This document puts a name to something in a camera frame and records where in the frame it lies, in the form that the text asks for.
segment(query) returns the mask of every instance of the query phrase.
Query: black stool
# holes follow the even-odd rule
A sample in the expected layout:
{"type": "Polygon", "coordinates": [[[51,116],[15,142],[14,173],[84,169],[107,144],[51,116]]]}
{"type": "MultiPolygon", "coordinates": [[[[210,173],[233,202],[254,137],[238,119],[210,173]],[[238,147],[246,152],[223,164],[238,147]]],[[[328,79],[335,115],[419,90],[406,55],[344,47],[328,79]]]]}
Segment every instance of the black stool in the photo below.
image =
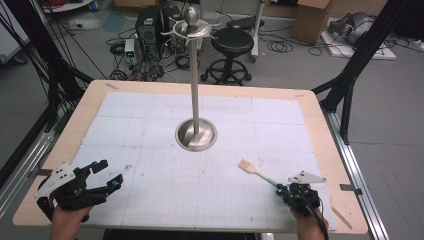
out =
{"type": "Polygon", "coordinates": [[[216,39],[212,38],[212,46],[217,51],[224,54],[227,59],[221,59],[213,62],[206,72],[200,75],[200,79],[202,81],[206,81],[209,76],[208,74],[210,74],[211,77],[216,80],[215,84],[237,83],[240,86],[243,86],[242,81],[250,81],[252,79],[252,75],[247,72],[247,68],[240,61],[234,60],[234,58],[252,50],[253,38],[248,33],[235,28],[221,29],[213,34],[213,36],[216,39]],[[214,67],[220,62],[225,62],[223,68],[214,67]],[[233,70],[233,63],[238,64],[241,68],[233,70]],[[238,78],[235,76],[236,73],[241,73],[243,76],[238,78]]]}

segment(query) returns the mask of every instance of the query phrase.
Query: white paper sheet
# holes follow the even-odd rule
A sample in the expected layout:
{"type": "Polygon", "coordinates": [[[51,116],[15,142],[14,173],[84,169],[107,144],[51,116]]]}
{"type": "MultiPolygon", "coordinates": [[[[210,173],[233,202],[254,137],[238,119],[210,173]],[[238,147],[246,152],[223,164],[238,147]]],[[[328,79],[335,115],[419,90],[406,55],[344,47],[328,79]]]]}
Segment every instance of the white paper sheet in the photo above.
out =
{"type": "MultiPolygon", "coordinates": [[[[199,97],[200,116],[218,130],[203,152],[182,149],[177,126],[192,117],[191,96],[107,94],[73,162],[107,159],[109,167],[88,178],[103,186],[122,173],[122,188],[96,206],[89,224],[281,232],[294,219],[275,187],[238,167],[242,159],[277,182],[301,170],[320,175],[296,101],[199,97]]],[[[330,230],[336,225],[323,184],[312,184],[324,203],[330,230]]]]}

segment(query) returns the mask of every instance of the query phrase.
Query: metal stand base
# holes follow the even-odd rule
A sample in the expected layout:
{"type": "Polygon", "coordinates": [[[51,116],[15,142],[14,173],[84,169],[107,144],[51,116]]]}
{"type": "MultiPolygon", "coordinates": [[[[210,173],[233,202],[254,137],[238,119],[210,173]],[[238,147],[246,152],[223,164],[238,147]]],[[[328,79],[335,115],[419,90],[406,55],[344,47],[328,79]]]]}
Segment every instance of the metal stand base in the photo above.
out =
{"type": "Polygon", "coordinates": [[[195,133],[193,119],[182,122],[175,131],[177,143],[184,149],[192,152],[201,152],[213,146],[218,131],[208,120],[199,119],[199,132],[195,133]]]}

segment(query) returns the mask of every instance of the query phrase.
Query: silver rod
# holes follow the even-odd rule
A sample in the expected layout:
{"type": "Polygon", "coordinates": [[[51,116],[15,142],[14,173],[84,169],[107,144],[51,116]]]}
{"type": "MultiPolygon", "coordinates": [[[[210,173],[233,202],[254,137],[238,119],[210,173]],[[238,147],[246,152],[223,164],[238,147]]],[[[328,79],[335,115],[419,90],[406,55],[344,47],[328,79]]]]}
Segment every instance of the silver rod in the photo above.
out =
{"type": "Polygon", "coordinates": [[[194,135],[199,133],[199,92],[197,91],[197,39],[190,40],[191,102],[194,135]]]}

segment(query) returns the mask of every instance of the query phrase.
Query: concrete floor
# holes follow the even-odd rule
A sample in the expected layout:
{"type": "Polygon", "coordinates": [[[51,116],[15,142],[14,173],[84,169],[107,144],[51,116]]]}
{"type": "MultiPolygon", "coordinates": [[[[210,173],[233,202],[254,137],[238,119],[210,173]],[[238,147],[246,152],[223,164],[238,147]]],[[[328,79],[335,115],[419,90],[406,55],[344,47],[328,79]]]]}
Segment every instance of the concrete floor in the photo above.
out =
{"type": "MultiPolygon", "coordinates": [[[[78,16],[84,11],[73,11],[62,17],[78,16]]],[[[96,13],[102,27],[75,36],[107,76],[113,70],[113,56],[105,41],[132,28],[135,24],[133,16],[103,9],[96,13]]],[[[227,20],[222,16],[220,21],[227,20]]],[[[267,29],[293,25],[293,21],[264,20],[267,29]]],[[[289,35],[290,31],[277,33],[289,35]]],[[[76,44],[70,43],[70,48],[81,71],[103,79],[76,44]]],[[[308,50],[309,47],[294,45],[290,53],[276,53],[269,51],[267,43],[260,41],[260,56],[256,63],[251,63],[248,56],[239,58],[253,76],[252,81],[244,82],[245,86],[312,89],[336,77],[348,62],[345,58],[329,56],[325,49],[320,56],[313,56],[308,50]]],[[[424,172],[424,128],[421,127],[424,122],[421,106],[424,103],[424,54],[399,46],[392,51],[396,55],[395,61],[372,60],[355,85],[349,139],[389,237],[419,240],[424,239],[424,180],[420,177],[424,172]]],[[[221,56],[206,40],[199,54],[199,74],[218,58],[221,56]]],[[[174,68],[175,64],[165,70],[174,68]]],[[[190,81],[187,71],[177,70],[171,74],[179,83],[190,81]]],[[[176,80],[165,75],[158,81],[176,80]]],[[[325,94],[318,96],[319,99],[324,97],[325,94]]],[[[45,106],[46,97],[31,64],[0,66],[0,166],[10,157],[45,106]]],[[[11,221],[30,184],[28,180],[0,219],[2,239],[48,238],[48,228],[19,227],[11,221]]],[[[102,234],[102,229],[82,229],[80,238],[101,239],[102,234]]],[[[330,237],[371,239],[369,235],[330,237]]],[[[276,234],[275,238],[296,239],[293,234],[276,234]]]]}

